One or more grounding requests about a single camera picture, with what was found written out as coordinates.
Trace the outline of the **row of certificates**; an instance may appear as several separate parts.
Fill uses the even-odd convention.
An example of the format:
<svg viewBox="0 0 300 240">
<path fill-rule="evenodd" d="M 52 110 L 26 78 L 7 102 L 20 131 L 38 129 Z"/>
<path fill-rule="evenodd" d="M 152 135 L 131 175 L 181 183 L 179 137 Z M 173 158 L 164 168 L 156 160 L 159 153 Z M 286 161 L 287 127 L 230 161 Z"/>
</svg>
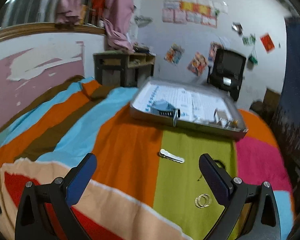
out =
<svg viewBox="0 0 300 240">
<path fill-rule="evenodd" d="M 212 0 L 163 0 L 162 21 L 165 23 L 195 23 L 217 28 L 219 14 L 227 14 L 225 2 Z"/>
</svg>

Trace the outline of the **multicolour striped bed blanket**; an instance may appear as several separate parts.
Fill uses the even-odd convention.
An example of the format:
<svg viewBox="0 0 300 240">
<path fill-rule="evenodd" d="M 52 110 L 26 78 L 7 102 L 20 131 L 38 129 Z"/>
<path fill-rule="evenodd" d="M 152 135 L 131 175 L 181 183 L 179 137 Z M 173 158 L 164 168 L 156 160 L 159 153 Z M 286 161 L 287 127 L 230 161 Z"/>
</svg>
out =
<svg viewBox="0 0 300 240">
<path fill-rule="evenodd" d="M 14 239 L 25 184 L 67 174 L 87 153 L 97 169 L 72 211 L 92 239 L 203 239 L 223 207 L 198 167 L 208 153 L 245 183 L 271 183 L 286 239 L 293 227 L 292 186 L 278 144 L 256 114 L 241 111 L 247 135 L 235 142 L 164 127 L 130 115 L 135 88 L 108 88 L 74 76 L 49 89 L 0 128 L 0 233 Z M 185 159 L 162 158 L 165 149 Z"/>
</svg>

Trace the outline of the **pink curtain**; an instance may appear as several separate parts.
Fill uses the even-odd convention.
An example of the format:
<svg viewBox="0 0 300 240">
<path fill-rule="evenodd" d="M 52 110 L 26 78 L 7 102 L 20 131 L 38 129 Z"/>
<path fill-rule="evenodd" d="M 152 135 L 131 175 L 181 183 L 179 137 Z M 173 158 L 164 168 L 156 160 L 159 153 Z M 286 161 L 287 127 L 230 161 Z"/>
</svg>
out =
<svg viewBox="0 0 300 240">
<path fill-rule="evenodd" d="M 56 9 L 57 24 L 79 24 L 81 0 L 59 0 Z M 111 48 L 133 52 L 133 46 L 126 34 L 134 12 L 134 0 L 105 0 L 102 21 Z"/>
</svg>

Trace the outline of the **black mesh office chair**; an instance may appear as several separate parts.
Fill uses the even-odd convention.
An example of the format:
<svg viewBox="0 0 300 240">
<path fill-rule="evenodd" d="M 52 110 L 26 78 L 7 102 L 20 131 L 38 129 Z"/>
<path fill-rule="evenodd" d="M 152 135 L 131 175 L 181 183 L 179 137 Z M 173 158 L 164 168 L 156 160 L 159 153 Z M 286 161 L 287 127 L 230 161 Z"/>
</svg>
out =
<svg viewBox="0 0 300 240">
<path fill-rule="evenodd" d="M 246 61 L 245 56 L 235 51 L 218 48 L 213 66 L 208 66 L 207 83 L 229 92 L 234 102 L 237 102 Z"/>
</svg>

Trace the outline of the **wooden desk with shelves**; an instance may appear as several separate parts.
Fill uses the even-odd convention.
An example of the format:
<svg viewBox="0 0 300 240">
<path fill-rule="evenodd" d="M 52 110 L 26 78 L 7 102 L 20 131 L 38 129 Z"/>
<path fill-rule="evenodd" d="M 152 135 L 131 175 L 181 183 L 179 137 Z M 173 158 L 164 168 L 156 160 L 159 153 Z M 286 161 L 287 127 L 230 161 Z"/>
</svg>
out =
<svg viewBox="0 0 300 240">
<path fill-rule="evenodd" d="M 154 74 L 155 55 L 150 53 L 125 53 L 118 50 L 109 50 L 102 53 L 94 53 L 95 80 L 103 83 L 103 71 L 112 70 L 120 72 L 121 87 L 137 87 L 139 79 L 139 69 L 150 67 L 150 76 Z M 134 80 L 129 85 L 127 73 L 134 70 Z"/>
</svg>

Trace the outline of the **cartoon family poster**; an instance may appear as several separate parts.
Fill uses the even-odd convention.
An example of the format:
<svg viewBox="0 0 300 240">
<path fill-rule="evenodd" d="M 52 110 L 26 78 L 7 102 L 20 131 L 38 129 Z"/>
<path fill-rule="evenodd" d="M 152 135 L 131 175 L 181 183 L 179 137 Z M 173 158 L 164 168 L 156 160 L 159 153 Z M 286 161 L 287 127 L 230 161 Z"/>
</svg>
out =
<svg viewBox="0 0 300 240">
<path fill-rule="evenodd" d="M 190 61 L 187 70 L 195 74 L 196 76 L 201 76 L 204 69 L 208 66 L 207 58 L 199 52 L 196 52 L 193 59 Z"/>
</svg>

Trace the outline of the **white hair clip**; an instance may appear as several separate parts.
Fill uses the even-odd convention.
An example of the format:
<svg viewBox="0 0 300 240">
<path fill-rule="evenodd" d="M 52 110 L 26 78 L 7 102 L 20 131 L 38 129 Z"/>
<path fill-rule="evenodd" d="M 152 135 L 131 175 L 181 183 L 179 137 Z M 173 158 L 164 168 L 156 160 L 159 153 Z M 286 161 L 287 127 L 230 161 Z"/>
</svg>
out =
<svg viewBox="0 0 300 240">
<path fill-rule="evenodd" d="M 166 158 L 166 159 L 175 161 L 176 163 L 180 163 L 180 164 L 183 164 L 185 162 L 184 158 L 173 155 L 165 149 L 161 149 L 159 151 L 159 156 L 162 157 L 162 158 Z"/>
</svg>

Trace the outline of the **green pouch on wall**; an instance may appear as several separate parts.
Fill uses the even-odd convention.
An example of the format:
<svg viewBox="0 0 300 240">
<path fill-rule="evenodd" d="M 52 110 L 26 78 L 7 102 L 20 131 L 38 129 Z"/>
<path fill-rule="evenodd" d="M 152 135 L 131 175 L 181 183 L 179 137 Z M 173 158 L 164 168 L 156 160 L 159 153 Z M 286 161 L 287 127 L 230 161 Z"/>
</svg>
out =
<svg viewBox="0 0 300 240">
<path fill-rule="evenodd" d="M 257 58 L 253 55 L 253 54 L 250 54 L 249 57 L 248 57 L 248 61 L 253 64 L 253 65 L 257 65 L 258 64 L 258 60 Z"/>
</svg>

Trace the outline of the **brown cardboard box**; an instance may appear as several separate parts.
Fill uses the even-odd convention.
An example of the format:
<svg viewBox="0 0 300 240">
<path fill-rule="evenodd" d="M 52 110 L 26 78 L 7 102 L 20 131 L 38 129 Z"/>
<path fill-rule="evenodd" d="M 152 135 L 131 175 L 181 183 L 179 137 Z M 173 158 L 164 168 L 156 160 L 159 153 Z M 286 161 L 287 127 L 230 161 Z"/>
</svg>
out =
<svg viewBox="0 0 300 240">
<path fill-rule="evenodd" d="M 254 101 L 250 105 L 249 109 L 259 115 L 268 125 L 270 125 L 279 105 L 280 98 L 280 93 L 267 88 L 263 100 Z"/>
</svg>

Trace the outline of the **grey cardboard box lid tray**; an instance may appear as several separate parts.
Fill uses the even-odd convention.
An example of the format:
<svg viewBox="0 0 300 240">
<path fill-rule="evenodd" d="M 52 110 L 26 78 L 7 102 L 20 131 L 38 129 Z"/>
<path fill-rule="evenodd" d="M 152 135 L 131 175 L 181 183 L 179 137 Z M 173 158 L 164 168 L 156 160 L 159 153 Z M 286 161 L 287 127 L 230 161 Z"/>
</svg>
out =
<svg viewBox="0 0 300 240">
<path fill-rule="evenodd" d="M 248 128 L 235 102 L 224 92 L 209 86 L 191 85 L 149 77 L 130 102 L 131 116 L 173 127 L 172 119 L 151 113 L 153 102 L 166 100 L 179 108 L 181 116 L 175 127 L 218 135 L 234 140 L 245 137 Z M 228 117 L 238 120 L 237 128 L 223 128 L 215 123 L 214 111 L 226 111 Z"/>
</svg>

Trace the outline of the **dark blue patterned fabric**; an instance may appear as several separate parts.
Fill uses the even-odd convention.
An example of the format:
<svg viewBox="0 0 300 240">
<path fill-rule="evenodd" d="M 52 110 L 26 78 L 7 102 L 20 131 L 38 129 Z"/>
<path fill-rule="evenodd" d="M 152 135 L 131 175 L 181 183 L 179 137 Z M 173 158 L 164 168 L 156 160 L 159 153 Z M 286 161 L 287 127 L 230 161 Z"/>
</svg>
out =
<svg viewBox="0 0 300 240">
<path fill-rule="evenodd" d="M 272 126 L 281 152 L 300 165 L 300 19 L 285 19 L 286 70 Z"/>
</svg>

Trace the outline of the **red paper on wall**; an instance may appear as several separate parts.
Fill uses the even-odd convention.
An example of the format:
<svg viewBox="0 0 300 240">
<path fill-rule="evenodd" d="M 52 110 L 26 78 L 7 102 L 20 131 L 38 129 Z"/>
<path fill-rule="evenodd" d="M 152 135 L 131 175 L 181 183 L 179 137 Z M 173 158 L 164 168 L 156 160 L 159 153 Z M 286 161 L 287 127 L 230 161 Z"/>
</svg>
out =
<svg viewBox="0 0 300 240">
<path fill-rule="evenodd" d="M 260 37 L 260 40 L 266 50 L 267 53 L 271 52 L 275 49 L 275 45 L 270 37 L 270 35 L 267 33 Z"/>
</svg>

